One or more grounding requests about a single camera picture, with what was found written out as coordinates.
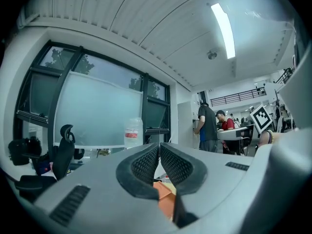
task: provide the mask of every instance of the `white desk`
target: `white desk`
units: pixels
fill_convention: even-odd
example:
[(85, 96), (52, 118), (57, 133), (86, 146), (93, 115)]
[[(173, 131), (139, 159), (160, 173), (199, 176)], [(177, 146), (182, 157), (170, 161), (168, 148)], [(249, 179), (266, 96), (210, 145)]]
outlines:
[(225, 130), (217, 132), (217, 138), (220, 140), (241, 140), (243, 137), (241, 136), (241, 132), (248, 129), (248, 127), (240, 127), (231, 130)]

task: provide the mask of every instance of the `chair headrest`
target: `chair headrest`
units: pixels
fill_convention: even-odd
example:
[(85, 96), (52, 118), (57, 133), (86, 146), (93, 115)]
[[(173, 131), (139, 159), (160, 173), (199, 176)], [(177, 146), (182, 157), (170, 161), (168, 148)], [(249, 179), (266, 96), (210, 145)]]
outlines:
[(75, 137), (73, 133), (70, 132), (72, 127), (73, 125), (67, 124), (67, 125), (62, 126), (62, 128), (60, 129), (60, 135), (69, 143), (71, 142), (69, 138), (70, 135), (73, 137), (73, 142), (75, 142)]

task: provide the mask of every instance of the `window frame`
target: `window frame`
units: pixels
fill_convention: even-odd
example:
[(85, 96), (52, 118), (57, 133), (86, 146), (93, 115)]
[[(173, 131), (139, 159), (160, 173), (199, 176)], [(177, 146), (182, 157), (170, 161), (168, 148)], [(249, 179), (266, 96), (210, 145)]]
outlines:
[[(49, 68), (49, 67), (40, 65), (41, 61), (43, 60), (43, 58), (46, 56), (46, 54), (49, 52), (49, 50), (52, 47), (66, 48), (66, 49), (74, 51), (73, 56), (70, 58), (64, 70)], [(91, 55), (100, 59), (104, 59), (117, 66), (130, 70), (132, 72), (135, 72), (136, 74), (139, 74), (141, 76), (142, 81), (141, 81), (140, 92), (143, 92), (143, 100), (142, 100), (142, 106), (141, 106), (142, 107), (141, 118), (143, 121), (143, 133), (144, 133), (143, 140), (145, 140), (146, 137), (149, 137), (151, 135), (164, 134), (164, 141), (168, 142), (171, 136), (170, 135), (171, 134), (171, 111), (170, 111), (170, 86), (169, 85), (166, 85), (163, 82), (153, 77), (150, 77), (148, 73), (144, 73), (130, 65), (127, 65), (109, 56), (106, 56), (106, 55), (103, 55), (103, 54), (100, 54), (98, 52), (94, 52), (88, 49), (84, 49), (82, 46), (77, 47), (77, 46), (73, 46), (73, 45), (69, 45), (65, 43), (54, 42), (51, 40), (47, 41), (47, 43), (43, 46), (43, 48), (38, 52), (38, 54), (34, 58), (32, 64), (30, 65), (23, 79), (21, 88), (19, 90), (18, 99), (15, 105), (14, 125), (13, 125), (14, 139), (22, 138), (22, 129), (23, 129), (24, 121), (30, 122), (32, 124), (39, 125), (42, 127), (46, 127), (48, 129), (48, 153), (50, 155), (50, 158), (53, 160), (54, 155), (57, 151), (57, 147), (54, 146), (54, 121), (55, 121), (55, 113), (57, 109), (59, 96), (60, 96), (62, 87), (64, 85), (64, 82), (67, 78), (67, 75), (69, 74), (70, 71), (75, 71), (75, 67), (77, 66), (81, 56), (84, 54)], [(25, 92), (27, 83), (31, 81), (33, 73), (40, 73), (44, 76), (53, 76), (53, 77), (58, 78), (54, 94), (51, 98), (51, 103), (50, 103), (50, 108), (49, 108), (49, 113), (48, 113), (47, 118), (39, 117), (30, 112), (20, 110), (21, 96)], [(148, 81), (156, 82), (165, 88), (165, 100), (161, 100), (161, 99), (154, 98), (154, 97), (147, 95)], [(148, 102), (165, 105), (168, 108), (168, 125), (169, 125), (168, 129), (146, 129), (146, 115), (147, 115), (146, 107), (147, 107)]]

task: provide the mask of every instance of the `ceiling light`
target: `ceiling light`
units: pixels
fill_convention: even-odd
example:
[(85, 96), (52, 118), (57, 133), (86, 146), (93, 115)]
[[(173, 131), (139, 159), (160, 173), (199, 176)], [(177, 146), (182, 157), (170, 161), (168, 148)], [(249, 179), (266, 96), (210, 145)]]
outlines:
[(221, 29), (227, 57), (235, 57), (234, 38), (228, 14), (224, 13), (219, 3), (211, 6), (211, 9)]

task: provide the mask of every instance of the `black cap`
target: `black cap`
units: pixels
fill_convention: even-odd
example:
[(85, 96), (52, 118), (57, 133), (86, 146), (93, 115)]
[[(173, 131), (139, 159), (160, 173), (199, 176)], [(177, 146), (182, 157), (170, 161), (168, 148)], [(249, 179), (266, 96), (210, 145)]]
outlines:
[(222, 110), (219, 110), (218, 112), (216, 112), (215, 116), (217, 117), (218, 114), (224, 115), (225, 116), (225, 112)]

